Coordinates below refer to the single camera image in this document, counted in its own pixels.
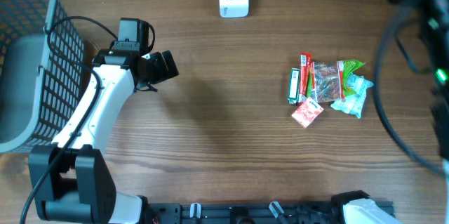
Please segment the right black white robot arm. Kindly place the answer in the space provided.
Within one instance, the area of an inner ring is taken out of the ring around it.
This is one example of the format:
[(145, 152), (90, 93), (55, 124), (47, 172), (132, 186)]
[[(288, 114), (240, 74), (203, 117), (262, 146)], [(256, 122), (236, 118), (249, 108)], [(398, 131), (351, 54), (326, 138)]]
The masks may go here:
[[(373, 100), (375, 109), (383, 127), (397, 146), (412, 160), (435, 174), (448, 177), (448, 0), (393, 0), (398, 4), (396, 13), (391, 17), (375, 54)], [(417, 21), (420, 24), (421, 37), (427, 47), (431, 67), (429, 72), (436, 80), (436, 95), (440, 103), (433, 106), (434, 131), (439, 143), (439, 153), (443, 164), (441, 167), (419, 156), (408, 147), (389, 123), (380, 97), (380, 75), (382, 63), (387, 53), (390, 41), (397, 37), (406, 25), (406, 19), (412, 11), (418, 12)]]

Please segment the long red stick sachet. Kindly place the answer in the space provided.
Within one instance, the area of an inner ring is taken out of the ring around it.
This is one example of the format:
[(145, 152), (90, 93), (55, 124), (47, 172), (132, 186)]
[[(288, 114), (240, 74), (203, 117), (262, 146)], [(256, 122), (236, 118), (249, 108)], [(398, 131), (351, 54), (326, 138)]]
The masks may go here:
[(311, 53), (301, 53), (300, 55), (300, 85), (298, 91), (299, 102), (307, 99), (307, 84), (309, 78), (309, 66), (311, 62)]

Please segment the red snack sachet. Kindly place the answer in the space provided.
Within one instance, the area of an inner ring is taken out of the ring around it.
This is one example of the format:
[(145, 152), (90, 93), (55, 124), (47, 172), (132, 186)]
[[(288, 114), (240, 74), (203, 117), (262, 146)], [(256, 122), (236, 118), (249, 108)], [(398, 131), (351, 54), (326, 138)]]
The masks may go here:
[(307, 128), (319, 115), (323, 108), (312, 98), (307, 98), (291, 115), (303, 128)]

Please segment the green gummy candy bag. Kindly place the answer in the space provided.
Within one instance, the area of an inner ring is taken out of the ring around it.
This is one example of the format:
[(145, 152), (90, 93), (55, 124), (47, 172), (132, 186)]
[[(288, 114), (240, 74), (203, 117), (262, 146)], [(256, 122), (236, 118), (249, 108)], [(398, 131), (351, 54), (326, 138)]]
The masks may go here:
[(354, 87), (349, 86), (349, 76), (363, 67), (359, 60), (339, 60), (336, 62), (314, 62), (309, 66), (307, 97), (318, 103), (329, 103), (354, 95)]

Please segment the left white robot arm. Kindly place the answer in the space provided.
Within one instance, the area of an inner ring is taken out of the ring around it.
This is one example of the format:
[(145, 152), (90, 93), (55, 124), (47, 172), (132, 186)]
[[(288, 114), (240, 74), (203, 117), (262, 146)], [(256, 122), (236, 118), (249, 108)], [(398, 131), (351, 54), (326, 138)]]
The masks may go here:
[(90, 72), (89, 83), (73, 115), (48, 146), (29, 154), (32, 191), (23, 207), (24, 223), (32, 204), (40, 219), (68, 223), (159, 223), (146, 197), (117, 192), (103, 154), (121, 108), (137, 91), (179, 72), (170, 51), (153, 50), (152, 25), (122, 18), (108, 49), (91, 66), (69, 59), (50, 44), (57, 57)]

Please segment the teal tissue pack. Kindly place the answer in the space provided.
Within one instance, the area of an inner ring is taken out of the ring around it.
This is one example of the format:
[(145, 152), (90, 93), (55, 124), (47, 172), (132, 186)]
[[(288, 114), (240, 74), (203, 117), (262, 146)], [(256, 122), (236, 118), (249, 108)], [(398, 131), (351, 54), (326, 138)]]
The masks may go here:
[(355, 91), (355, 94), (347, 96), (344, 100), (336, 100), (330, 106), (337, 111), (345, 114), (355, 115), (361, 118), (364, 102), (367, 96), (367, 90), (373, 87), (373, 82), (362, 76), (351, 73), (346, 81), (349, 88)]

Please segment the green white gum pack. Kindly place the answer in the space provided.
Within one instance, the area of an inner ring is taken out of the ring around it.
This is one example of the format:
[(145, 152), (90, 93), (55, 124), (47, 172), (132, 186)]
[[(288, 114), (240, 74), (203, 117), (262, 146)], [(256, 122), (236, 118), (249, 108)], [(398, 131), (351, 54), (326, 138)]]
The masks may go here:
[(299, 82), (300, 82), (300, 70), (298, 68), (292, 68), (290, 71), (290, 82), (288, 88), (288, 103), (295, 105), (299, 100)]

